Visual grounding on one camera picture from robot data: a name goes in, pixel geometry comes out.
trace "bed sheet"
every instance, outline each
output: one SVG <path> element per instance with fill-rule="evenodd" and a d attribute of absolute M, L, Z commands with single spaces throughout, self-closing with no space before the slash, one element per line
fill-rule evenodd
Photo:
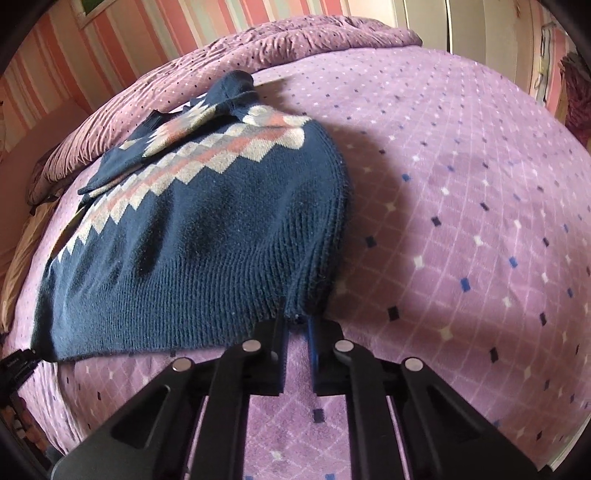
<path fill-rule="evenodd" d="M 327 317 L 378 357 L 423 358 L 536 464 L 548 462 L 588 412 L 587 152 L 510 81 L 444 52 L 362 48 L 254 78 L 264 102 L 322 122 L 349 167 L 353 213 Z M 28 346 L 45 261 L 97 167 L 60 202 L 8 351 Z M 173 357 L 219 354 L 42 364 L 21 395 L 70 450 Z M 314 398 L 296 333 L 288 364 L 282 397 L 251 400 L 246 475 L 349 478 L 344 400 Z"/>

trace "pink bed sheet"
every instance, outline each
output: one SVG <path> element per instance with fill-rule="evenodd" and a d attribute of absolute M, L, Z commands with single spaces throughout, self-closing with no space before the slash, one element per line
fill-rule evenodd
<path fill-rule="evenodd" d="M 265 102 L 321 121 L 350 170 L 354 213 L 327 316 L 378 357 L 423 358 L 548 462 L 589 412 L 588 153 L 510 81 L 439 51 L 324 53 L 255 80 Z M 48 253 L 97 166 L 61 200 L 5 353 L 28 346 Z M 41 364 L 21 395 L 67 451 L 172 357 L 219 352 Z M 350 478 L 344 401 L 311 393 L 303 338 L 289 356 L 285 394 L 251 400 L 245 473 Z"/>

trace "pink blanket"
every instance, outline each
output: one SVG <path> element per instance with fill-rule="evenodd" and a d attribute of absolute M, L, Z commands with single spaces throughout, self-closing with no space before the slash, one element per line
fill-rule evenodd
<path fill-rule="evenodd" d="M 327 51 L 421 45 L 410 30 L 342 16 L 289 18 L 220 38 L 148 72 L 64 140 L 29 188 L 31 205 L 70 184 L 84 167 L 120 144 L 152 110 L 169 111 L 201 95 L 225 72 L 258 72 Z"/>
<path fill-rule="evenodd" d="M 264 102 L 322 122 L 350 170 L 354 212 L 327 315 L 378 357 L 422 357 L 538 465 L 548 462 L 591 398 L 587 152 L 511 82 L 439 51 L 351 49 L 254 78 Z M 137 102 L 121 115 L 142 110 Z M 6 354 L 29 345 L 46 259 L 96 168 L 52 218 Z M 251 400 L 245 473 L 346 479 L 343 399 L 311 394 L 301 337 L 289 352 L 285 394 Z M 69 450 L 172 357 L 218 354 L 42 364 L 21 395 Z"/>

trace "knitted sweater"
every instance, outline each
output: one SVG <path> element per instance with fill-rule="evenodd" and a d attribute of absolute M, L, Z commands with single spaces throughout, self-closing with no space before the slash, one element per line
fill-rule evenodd
<path fill-rule="evenodd" d="M 229 345 L 282 301 L 292 320 L 323 309 L 344 163 L 319 123 L 262 105 L 245 72 L 153 112 L 79 193 L 35 311 L 47 361 Z"/>

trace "round metal bolt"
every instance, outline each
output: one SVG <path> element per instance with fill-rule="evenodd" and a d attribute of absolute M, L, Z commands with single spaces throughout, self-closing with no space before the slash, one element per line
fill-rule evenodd
<path fill-rule="evenodd" d="M 175 372 L 186 372 L 193 366 L 193 361 L 190 358 L 177 358 L 173 363 L 173 370 Z"/>
<path fill-rule="evenodd" d="M 245 352 L 253 353 L 258 352 L 261 349 L 261 343 L 258 340 L 247 340 L 242 344 L 242 350 Z"/>
<path fill-rule="evenodd" d="M 418 358 L 407 358 L 404 361 L 404 366 L 411 372 L 420 372 L 425 364 Z"/>
<path fill-rule="evenodd" d="M 354 344 L 350 340 L 339 340 L 335 343 L 336 350 L 341 353 L 350 352 L 353 347 Z"/>

